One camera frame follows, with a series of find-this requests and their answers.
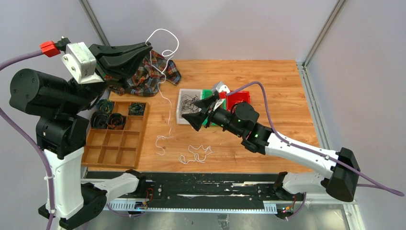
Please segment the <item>green patterned fabric roll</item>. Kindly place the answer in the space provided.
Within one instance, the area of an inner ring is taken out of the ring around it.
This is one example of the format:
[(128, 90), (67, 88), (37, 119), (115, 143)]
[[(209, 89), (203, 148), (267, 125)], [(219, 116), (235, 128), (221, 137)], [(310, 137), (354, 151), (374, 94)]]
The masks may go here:
[(111, 114), (113, 112), (114, 108), (114, 102), (108, 99), (100, 99), (96, 103), (96, 109), (99, 112), (105, 113), (105, 114)]

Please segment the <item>red plastic bin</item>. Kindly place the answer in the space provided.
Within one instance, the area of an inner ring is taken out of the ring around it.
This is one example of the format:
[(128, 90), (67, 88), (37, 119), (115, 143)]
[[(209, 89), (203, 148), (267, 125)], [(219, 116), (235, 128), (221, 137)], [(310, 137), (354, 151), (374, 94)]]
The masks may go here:
[(250, 102), (250, 92), (239, 91), (233, 95), (226, 96), (226, 109), (228, 111), (230, 111), (235, 104), (238, 104), (241, 102), (247, 102), (249, 104), (251, 103)]

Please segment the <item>right aluminium frame post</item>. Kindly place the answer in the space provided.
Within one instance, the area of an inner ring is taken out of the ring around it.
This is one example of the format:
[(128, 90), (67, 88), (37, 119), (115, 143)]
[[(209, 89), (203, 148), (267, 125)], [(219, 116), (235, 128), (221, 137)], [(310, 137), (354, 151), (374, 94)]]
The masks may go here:
[(336, 21), (337, 17), (339, 16), (340, 12), (342, 11), (342, 8), (345, 6), (346, 3), (347, 3), (346, 0), (336, 1), (333, 10), (331, 11), (325, 23), (323, 24), (319, 34), (317, 35), (313, 45), (311, 46), (308, 54), (306, 55), (303, 61), (304, 68), (307, 68), (312, 62), (319, 47), (323, 43), (325, 37), (327, 36), (328, 32), (330, 31), (331, 27), (333, 26), (334, 22)]

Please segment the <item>left aluminium frame post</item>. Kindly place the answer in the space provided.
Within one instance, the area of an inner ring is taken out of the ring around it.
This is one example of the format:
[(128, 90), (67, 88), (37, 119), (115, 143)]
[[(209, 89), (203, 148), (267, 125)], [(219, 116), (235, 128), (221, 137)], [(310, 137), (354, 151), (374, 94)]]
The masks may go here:
[(101, 43), (105, 46), (109, 46), (110, 43), (97, 19), (95, 12), (93, 11), (93, 8), (90, 5), (90, 2), (88, 0), (79, 0), (79, 3), (81, 4), (82, 9), (84, 10), (89, 22), (91, 23)]

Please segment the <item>aluminium front rail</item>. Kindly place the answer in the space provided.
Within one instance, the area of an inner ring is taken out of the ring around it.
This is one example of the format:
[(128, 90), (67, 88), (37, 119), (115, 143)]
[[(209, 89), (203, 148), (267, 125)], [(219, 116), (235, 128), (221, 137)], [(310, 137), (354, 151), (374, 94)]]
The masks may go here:
[(262, 209), (184, 209), (148, 207), (121, 198), (111, 203), (84, 230), (362, 230), (354, 202), (343, 203), (325, 194), (308, 194), (298, 205), (265, 201)]

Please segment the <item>white plastic bin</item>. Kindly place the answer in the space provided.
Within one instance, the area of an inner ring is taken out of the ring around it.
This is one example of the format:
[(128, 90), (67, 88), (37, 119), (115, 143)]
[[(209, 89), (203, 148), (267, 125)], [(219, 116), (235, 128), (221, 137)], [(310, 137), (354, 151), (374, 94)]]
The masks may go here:
[(176, 122), (178, 125), (189, 123), (181, 117), (182, 114), (197, 113), (201, 109), (192, 103), (202, 99), (201, 89), (180, 89), (176, 107)]

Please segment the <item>wooden compartment tray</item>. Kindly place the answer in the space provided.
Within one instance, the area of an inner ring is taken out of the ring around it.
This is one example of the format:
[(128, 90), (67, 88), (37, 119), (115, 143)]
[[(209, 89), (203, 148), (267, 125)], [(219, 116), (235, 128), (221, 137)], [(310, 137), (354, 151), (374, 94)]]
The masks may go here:
[(81, 160), (82, 166), (137, 169), (149, 110), (150, 105), (147, 102), (114, 102), (112, 114), (120, 113), (126, 116), (124, 129), (90, 127)]

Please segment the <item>aluminium frame post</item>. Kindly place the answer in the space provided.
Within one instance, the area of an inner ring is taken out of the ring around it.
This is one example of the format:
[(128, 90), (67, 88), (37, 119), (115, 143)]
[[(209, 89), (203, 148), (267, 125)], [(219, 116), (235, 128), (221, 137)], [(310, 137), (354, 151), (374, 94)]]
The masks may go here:
[(345, 6), (346, 3), (347, 3), (346, 0), (336, 1), (333, 10), (331, 11), (325, 23), (323, 24), (319, 34), (317, 35), (313, 45), (311, 46), (308, 54), (306, 55), (303, 61), (304, 68), (307, 68), (312, 62), (319, 47), (323, 43), (325, 37), (327, 36), (328, 32), (330, 31), (331, 27), (333, 26), (334, 22), (336, 21), (337, 17), (339, 16), (340, 12), (342, 11), (342, 8)]
[(93, 8), (90, 5), (90, 2), (88, 0), (79, 0), (79, 3), (81, 4), (82, 9), (84, 10), (89, 22), (91, 23), (101, 43), (105, 46), (109, 46), (110, 43), (97, 19), (95, 12), (93, 11)]

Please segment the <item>dark fabric roll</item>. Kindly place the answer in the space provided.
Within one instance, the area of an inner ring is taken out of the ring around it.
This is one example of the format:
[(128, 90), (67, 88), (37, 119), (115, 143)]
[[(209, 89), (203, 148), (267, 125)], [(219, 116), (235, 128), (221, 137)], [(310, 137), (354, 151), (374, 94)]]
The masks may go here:
[(90, 126), (93, 129), (107, 129), (109, 115), (104, 112), (96, 111), (90, 119)]

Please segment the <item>brown fabric roll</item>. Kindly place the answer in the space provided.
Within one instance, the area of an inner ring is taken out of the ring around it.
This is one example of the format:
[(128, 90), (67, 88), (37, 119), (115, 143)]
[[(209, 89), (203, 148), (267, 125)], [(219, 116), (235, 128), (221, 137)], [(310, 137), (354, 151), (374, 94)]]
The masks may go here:
[(120, 113), (113, 113), (109, 116), (107, 126), (113, 130), (123, 130), (126, 124), (126, 116)]

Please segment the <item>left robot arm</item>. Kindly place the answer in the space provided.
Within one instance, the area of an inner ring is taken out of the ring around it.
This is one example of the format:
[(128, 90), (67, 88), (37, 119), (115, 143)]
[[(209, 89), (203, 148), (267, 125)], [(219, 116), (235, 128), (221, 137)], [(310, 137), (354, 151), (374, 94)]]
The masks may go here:
[(34, 69), (22, 69), (10, 83), (11, 107), (39, 117), (36, 140), (29, 139), (43, 160), (48, 185), (41, 216), (59, 227), (73, 230), (96, 218), (112, 200), (125, 194), (141, 198), (147, 184), (143, 174), (127, 170), (99, 183), (81, 182), (81, 159), (86, 144), (88, 119), (79, 113), (95, 105), (110, 86), (132, 77), (152, 50), (149, 42), (127, 46), (85, 45), (68, 38), (47, 41), (40, 50), (15, 57), (2, 68), (29, 58), (61, 55), (72, 78), (65, 80)]

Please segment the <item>green plastic bin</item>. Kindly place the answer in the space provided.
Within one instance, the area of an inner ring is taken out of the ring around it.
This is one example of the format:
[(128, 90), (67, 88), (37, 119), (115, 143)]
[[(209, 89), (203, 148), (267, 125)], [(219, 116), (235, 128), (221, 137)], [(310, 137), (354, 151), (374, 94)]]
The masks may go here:
[[(211, 90), (203, 90), (202, 92), (202, 99), (205, 100), (206, 98), (211, 97), (213, 94), (213, 92)], [(221, 103), (221, 105), (218, 107), (218, 109), (226, 109), (226, 100), (223, 100), (223, 102)], [(202, 122), (202, 127), (212, 127), (212, 126), (218, 126), (221, 128), (224, 128), (224, 125), (218, 125), (216, 123), (214, 123), (212, 120), (210, 120), (209, 122), (209, 115), (205, 115), (205, 113), (202, 112), (201, 117), (204, 117), (205, 120)]]

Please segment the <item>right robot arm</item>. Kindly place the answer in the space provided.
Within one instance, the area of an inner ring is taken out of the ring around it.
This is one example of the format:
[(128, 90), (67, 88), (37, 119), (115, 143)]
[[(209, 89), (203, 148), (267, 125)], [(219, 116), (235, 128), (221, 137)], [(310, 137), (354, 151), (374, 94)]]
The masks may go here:
[(311, 168), (310, 173), (281, 172), (274, 184), (274, 194), (285, 200), (292, 194), (325, 191), (331, 197), (352, 202), (360, 168), (353, 151), (321, 149), (288, 138), (258, 122), (259, 113), (247, 102), (237, 103), (231, 111), (216, 107), (218, 95), (197, 100), (198, 112), (182, 114), (196, 131), (211, 123), (242, 139), (245, 149), (263, 155), (277, 156)]

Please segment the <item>plaid cloth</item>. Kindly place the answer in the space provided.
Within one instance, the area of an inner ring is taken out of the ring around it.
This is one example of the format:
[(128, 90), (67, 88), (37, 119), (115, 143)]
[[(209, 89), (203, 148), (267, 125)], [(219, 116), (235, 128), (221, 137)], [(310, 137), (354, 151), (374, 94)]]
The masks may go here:
[(111, 86), (109, 90), (118, 95), (152, 97), (158, 93), (158, 84), (163, 81), (177, 86), (181, 81), (181, 74), (174, 61), (152, 50), (144, 58), (135, 75), (126, 80), (126, 86)]

